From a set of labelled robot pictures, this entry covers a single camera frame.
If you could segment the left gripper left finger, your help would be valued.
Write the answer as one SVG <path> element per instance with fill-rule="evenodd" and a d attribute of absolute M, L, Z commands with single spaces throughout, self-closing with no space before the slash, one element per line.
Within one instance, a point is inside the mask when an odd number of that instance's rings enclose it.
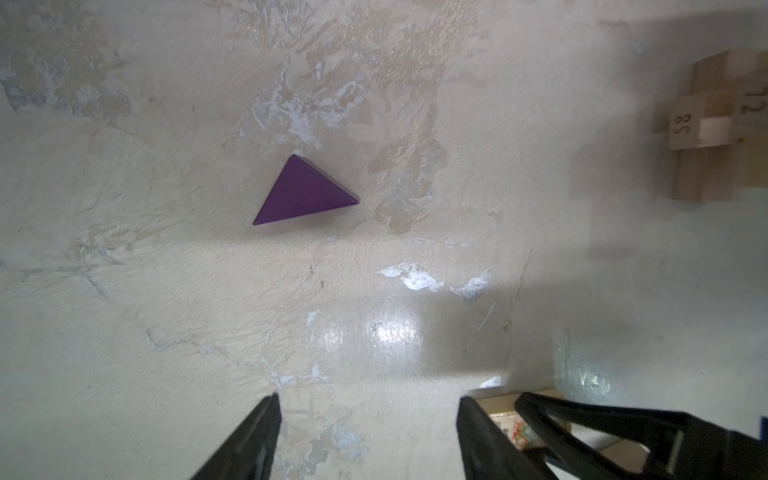
<path fill-rule="evenodd" d="M 269 479 L 281 421 L 279 395 L 264 397 L 191 479 Z"/>

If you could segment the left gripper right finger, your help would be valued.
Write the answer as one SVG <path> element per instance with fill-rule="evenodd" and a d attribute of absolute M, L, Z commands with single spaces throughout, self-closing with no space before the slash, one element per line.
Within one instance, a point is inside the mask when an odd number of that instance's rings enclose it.
<path fill-rule="evenodd" d="M 543 478 L 542 472 L 469 396 L 459 401 L 456 429 L 467 480 Z"/>

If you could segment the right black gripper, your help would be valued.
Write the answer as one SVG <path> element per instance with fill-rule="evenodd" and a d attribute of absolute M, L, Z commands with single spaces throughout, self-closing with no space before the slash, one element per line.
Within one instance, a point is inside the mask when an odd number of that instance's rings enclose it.
<path fill-rule="evenodd" d="M 531 392 L 515 409 L 568 471 L 582 479 L 767 478 L 767 443 L 690 414 L 588 405 Z M 639 473 L 626 470 L 569 433 L 575 423 L 648 449 Z"/>

